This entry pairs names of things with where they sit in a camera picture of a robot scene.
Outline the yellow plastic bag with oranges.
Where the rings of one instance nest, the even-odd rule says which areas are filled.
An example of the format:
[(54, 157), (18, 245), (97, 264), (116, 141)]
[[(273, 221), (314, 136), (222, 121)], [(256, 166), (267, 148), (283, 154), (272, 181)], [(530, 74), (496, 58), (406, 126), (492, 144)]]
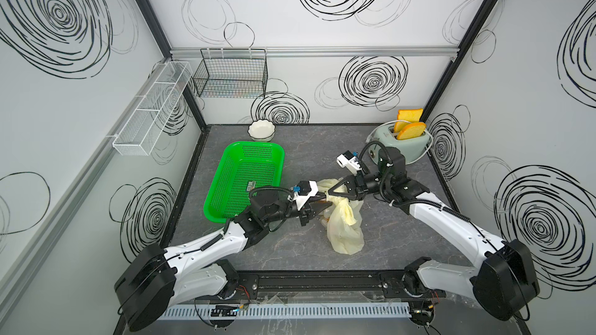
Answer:
[(365, 245), (360, 212), (364, 202), (329, 195), (329, 189), (338, 183), (339, 180), (333, 178), (317, 182), (319, 191), (324, 192), (326, 200), (332, 203), (320, 214), (319, 220), (326, 229), (333, 250), (339, 254), (354, 255)]

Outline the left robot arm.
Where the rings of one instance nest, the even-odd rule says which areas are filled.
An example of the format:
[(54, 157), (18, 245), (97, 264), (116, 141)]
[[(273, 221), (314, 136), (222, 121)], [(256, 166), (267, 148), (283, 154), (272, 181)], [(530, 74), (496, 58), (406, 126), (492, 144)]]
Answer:
[(297, 219), (305, 226), (333, 205), (314, 181), (302, 181), (293, 189), (263, 186), (251, 190), (248, 199), (245, 210), (223, 228), (179, 246), (150, 244), (130, 262), (114, 285), (118, 313), (129, 331), (143, 330), (181, 302), (204, 296), (230, 298), (238, 274), (228, 256), (273, 233), (272, 223), (281, 227)]

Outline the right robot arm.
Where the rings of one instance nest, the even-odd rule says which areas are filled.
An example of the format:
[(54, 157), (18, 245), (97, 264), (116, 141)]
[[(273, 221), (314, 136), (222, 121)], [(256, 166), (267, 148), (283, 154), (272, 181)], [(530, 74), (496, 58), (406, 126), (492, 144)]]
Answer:
[(379, 141), (377, 169), (350, 151), (337, 163), (350, 174), (339, 181), (342, 196), (363, 200), (379, 195), (389, 206), (431, 227), (457, 248), (469, 266), (449, 265), (420, 257), (404, 268), (402, 285), (411, 297), (442, 290), (475, 300), (487, 313), (508, 320), (540, 294), (531, 251), (519, 240), (506, 241), (473, 223), (442, 202), (428, 187), (408, 176), (405, 157)]

